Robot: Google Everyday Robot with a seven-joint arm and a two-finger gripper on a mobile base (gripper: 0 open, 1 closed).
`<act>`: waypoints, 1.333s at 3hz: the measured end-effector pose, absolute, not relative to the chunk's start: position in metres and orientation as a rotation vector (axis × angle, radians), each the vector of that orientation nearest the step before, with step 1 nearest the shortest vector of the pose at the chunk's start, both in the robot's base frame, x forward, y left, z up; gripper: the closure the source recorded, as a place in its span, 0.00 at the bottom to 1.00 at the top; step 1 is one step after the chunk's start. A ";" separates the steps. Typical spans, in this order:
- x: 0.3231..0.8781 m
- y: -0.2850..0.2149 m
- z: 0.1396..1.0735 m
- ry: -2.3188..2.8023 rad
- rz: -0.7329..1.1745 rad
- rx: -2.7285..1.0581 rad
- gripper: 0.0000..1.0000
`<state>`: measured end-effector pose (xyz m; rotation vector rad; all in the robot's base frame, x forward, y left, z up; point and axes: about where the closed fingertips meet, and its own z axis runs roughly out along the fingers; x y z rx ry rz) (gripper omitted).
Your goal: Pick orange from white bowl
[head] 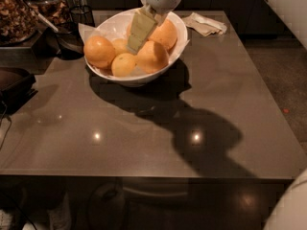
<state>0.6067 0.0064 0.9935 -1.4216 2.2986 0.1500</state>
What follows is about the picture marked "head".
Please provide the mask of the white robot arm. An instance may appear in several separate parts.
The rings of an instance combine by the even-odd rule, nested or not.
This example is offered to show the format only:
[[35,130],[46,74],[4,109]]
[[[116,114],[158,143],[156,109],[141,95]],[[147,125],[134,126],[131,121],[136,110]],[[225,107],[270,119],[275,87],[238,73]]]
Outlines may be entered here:
[[[162,83],[145,115],[174,133],[174,146],[203,178],[292,181],[266,230],[305,230],[306,92],[296,80],[306,51],[290,37],[193,35],[184,52],[191,88]],[[162,95],[177,93],[173,106]]]

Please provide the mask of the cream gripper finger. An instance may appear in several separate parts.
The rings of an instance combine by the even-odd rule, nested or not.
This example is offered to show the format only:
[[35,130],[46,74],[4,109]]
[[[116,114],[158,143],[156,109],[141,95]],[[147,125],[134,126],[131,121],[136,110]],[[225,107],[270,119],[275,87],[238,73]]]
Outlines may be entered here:
[[157,26],[154,16],[145,8],[135,11],[128,38],[128,49],[137,54]]
[[167,16],[168,16],[168,14],[167,13],[164,13],[164,14],[156,14],[155,16],[154,16],[154,19],[155,19],[155,21],[157,22],[157,25],[158,26],[161,26],[163,23],[164,23],[164,21],[165,21],[165,19],[167,18]]

